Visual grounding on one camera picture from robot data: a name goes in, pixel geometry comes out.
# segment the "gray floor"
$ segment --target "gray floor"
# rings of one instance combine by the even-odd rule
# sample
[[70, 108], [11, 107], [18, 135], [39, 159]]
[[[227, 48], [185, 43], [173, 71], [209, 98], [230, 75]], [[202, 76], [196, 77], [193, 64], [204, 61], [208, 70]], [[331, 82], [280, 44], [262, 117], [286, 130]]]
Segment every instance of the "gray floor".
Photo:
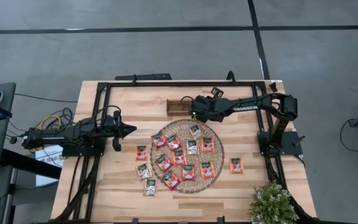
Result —
[[[358, 25], [358, 1], [258, 0], [261, 26]], [[251, 25], [247, 1], [0, 0], [0, 29]], [[263, 31], [271, 79], [298, 98], [295, 121], [318, 216], [358, 222], [358, 153], [339, 142], [358, 116], [358, 30]], [[17, 92], [75, 100], [83, 80], [171, 73], [174, 79], [261, 79], [254, 33], [0, 35], [0, 83]], [[63, 106], [17, 96], [12, 122], [33, 126]], [[358, 149], [358, 129], [345, 141]], [[6, 147], [26, 154], [18, 145]], [[15, 223], [44, 222], [53, 197], [22, 205]]]

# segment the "white paper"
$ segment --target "white paper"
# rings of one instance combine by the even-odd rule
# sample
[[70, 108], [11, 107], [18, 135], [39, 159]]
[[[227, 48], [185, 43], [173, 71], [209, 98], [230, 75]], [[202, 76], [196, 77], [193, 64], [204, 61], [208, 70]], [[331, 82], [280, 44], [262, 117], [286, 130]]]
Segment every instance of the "white paper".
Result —
[[[45, 147], [44, 150], [39, 150], [35, 152], [35, 159], [38, 161], [46, 162], [50, 165], [63, 167], [63, 157], [62, 157], [63, 148], [60, 146], [48, 146]], [[44, 177], [42, 175], [35, 176], [35, 184], [37, 187], [41, 187], [43, 185], [51, 184], [58, 181], [57, 179], [53, 179], [50, 177]]]

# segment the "small wooden tray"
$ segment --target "small wooden tray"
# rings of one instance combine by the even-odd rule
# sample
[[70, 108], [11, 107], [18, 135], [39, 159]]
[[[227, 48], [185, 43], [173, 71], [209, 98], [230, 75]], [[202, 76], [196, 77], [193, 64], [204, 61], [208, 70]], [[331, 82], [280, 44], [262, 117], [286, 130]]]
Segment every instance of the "small wooden tray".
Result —
[[190, 100], [167, 100], [168, 116], [189, 116]]

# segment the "woven basket tray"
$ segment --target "woven basket tray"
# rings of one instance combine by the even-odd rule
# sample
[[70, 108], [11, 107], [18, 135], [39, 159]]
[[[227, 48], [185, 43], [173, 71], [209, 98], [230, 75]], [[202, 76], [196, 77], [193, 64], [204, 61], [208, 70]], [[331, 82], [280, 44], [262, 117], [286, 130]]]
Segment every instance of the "woven basket tray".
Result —
[[[202, 137], [214, 138], [214, 148], [215, 148], [214, 152], [202, 152], [201, 139], [199, 139], [197, 140], [199, 154], [198, 155], [187, 154], [187, 140], [193, 140], [193, 136], [190, 133], [190, 127], [192, 127], [195, 124], [197, 124], [198, 127], [200, 128], [202, 132]], [[219, 174], [221, 173], [223, 168], [223, 162], [224, 162], [223, 146], [221, 140], [218, 138], [218, 135], [216, 135], [216, 133], [207, 125], [200, 123], [198, 121], [193, 121], [191, 119], [181, 119], [178, 121], [174, 121], [166, 125], [163, 129], [161, 129], [160, 132], [162, 132], [166, 138], [176, 134], [182, 144], [182, 148], [185, 150], [187, 164], [195, 165], [196, 179], [189, 180], [189, 181], [182, 181], [176, 187], [175, 190], [186, 194], [192, 194], [205, 190], [209, 186], [211, 186], [211, 184], [218, 178]], [[162, 179], [164, 173], [161, 171], [159, 166], [155, 164], [154, 161], [156, 161], [157, 158], [162, 154], [166, 154], [167, 157], [169, 157], [169, 159], [173, 161], [172, 152], [168, 146], [165, 146], [160, 149], [156, 149], [155, 145], [152, 144], [150, 150], [150, 163], [154, 171], [154, 174], [160, 180]], [[216, 176], [215, 178], [203, 179], [201, 176], [200, 164], [202, 162], [208, 162], [208, 161], [213, 162]], [[172, 170], [175, 173], [175, 175], [177, 175], [177, 177], [181, 178], [182, 166], [173, 166], [170, 170]]]

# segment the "table leg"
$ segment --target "table leg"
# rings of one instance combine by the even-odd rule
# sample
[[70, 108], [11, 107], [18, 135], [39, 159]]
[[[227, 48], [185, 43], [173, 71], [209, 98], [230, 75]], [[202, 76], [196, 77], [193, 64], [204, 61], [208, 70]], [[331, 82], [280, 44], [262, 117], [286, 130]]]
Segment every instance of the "table leg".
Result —
[[42, 176], [59, 179], [61, 168], [50, 165], [45, 162], [40, 162], [36, 159], [29, 158], [27, 156], [20, 155], [19, 153], [9, 151], [7, 149], [2, 150], [1, 166], [13, 166], [17, 169], [26, 170]]

